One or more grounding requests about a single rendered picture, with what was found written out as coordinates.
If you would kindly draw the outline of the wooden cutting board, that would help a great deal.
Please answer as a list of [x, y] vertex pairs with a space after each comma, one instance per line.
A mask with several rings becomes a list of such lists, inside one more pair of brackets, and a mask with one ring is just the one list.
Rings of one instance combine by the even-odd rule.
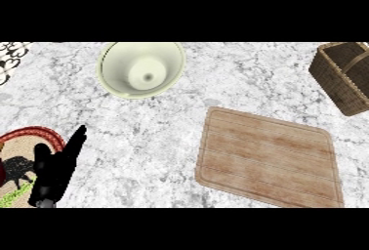
[[223, 107], [207, 113], [195, 176], [281, 207], [344, 205], [330, 132]]

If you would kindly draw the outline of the brown wicker basket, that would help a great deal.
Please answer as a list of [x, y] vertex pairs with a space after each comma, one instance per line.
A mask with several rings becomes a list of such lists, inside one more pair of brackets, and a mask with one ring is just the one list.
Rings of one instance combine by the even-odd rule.
[[369, 110], [369, 46], [364, 42], [321, 45], [309, 71], [346, 116]]

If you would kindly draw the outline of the round red-rimmed rooster placemat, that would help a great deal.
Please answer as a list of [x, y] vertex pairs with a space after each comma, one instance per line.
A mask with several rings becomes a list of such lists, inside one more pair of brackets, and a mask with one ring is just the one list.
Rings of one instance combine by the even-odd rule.
[[36, 181], [33, 171], [34, 146], [46, 144], [51, 152], [61, 151], [65, 142], [49, 128], [30, 126], [0, 136], [0, 208], [31, 208], [28, 201]]

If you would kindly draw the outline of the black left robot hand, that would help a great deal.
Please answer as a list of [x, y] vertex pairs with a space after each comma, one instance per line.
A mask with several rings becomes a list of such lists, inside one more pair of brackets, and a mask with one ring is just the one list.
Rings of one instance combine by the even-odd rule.
[[36, 207], [37, 201], [45, 199], [52, 200], [55, 204], [62, 199], [86, 140], [88, 127], [82, 125], [64, 149], [55, 154], [51, 153], [46, 144], [34, 146], [36, 182], [31, 189], [30, 206]]

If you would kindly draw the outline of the pale green bowl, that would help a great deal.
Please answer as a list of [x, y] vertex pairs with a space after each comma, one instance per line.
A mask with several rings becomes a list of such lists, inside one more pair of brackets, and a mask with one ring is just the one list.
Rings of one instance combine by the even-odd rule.
[[176, 84], [185, 66], [179, 42], [114, 42], [101, 52], [96, 75], [113, 95], [138, 100], [161, 94]]

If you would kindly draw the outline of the white black-patterned cloth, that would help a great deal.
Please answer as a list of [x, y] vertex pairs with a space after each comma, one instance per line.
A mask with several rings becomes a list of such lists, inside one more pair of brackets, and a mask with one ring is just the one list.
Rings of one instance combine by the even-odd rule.
[[31, 42], [0, 42], [0, 86], [3, 86], [31, 50]]

